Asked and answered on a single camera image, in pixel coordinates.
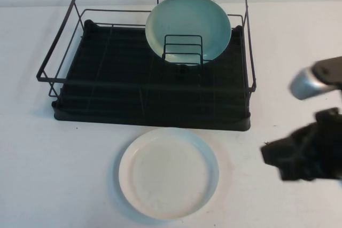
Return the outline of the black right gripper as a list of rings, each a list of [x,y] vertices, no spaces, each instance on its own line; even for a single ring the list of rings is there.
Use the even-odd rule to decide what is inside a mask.
[[[265,164],[279,164],[285,181],[341,180],[341,114],[334,107],[315,114],[316,122],[260,147]]]

